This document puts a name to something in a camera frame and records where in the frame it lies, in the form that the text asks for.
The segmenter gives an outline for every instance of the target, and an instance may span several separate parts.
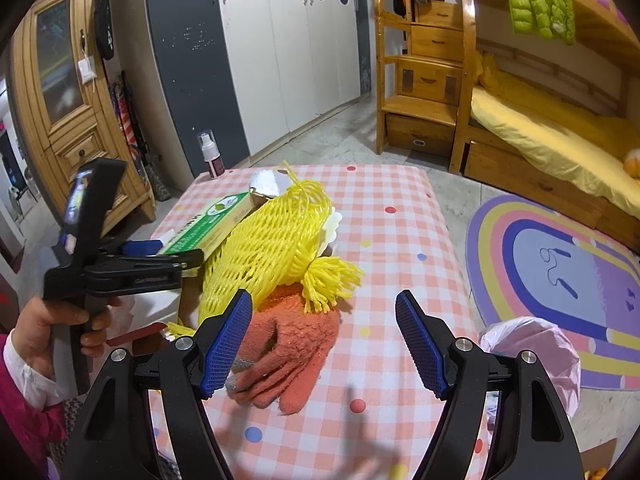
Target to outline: white wardrobe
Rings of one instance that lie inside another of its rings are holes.
[[[220,0],[252,155],[360,95],[356,0]]]

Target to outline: gray wardrobe panel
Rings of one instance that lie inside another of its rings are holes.
[[[194,175],[206,171],[196,134],[213,130],[226,167],[249,156],[226,53],[220,0],[146,0],[169,112]]]
[[[358,0],[356,28],[358,29],[358,58],[360,59],[360,93],[366,94],[371,92],[371,47],[367,0]]]

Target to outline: human hand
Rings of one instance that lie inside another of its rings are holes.
[[[111,298],[111,306],[120,306],[120,298]],[[31,368],[46,378],[53,379],[51,359],[51,325],[78,325],[89,321],[89,313],[66,301],[43,301],[31,298],[21,311],[12,332],[11,341],[15,351]],[[92,330],[80,338],[81,352],[89,357],[100,357],[107,340],[106,329],[111,324],[109,309],[94,316]]]

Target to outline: metal screw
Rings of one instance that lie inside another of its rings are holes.
[[[127,351],[124,348],[116,348],[113,352],[111,352],[112,361],[122,361],[126,356]]]
[[[175,347],[178,350],[188,350],[193,346],[193,339],[190,337],[181,337],[175,342]]]
[[[474,344],[466,339],[465,337],[461,337],[460,339],[456,339],[456,348],[458,350],[462,350],[463,352],[469,352],[474,347]]]
[[[529,363],[530,365],[532,365],[533,363],[535,363],[538,360],[538,356],[535,355],[531,350],[525,350],[522,353],[522,360],[526,363]]]

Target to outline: spray bottle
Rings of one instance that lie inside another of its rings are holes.
[[[216,144],[211,130],[205,130],[198,134],[198,142],[204,156],[204,161],[212,178],[218,178],[225,173],[225,165],[222,163],[220,150]]]

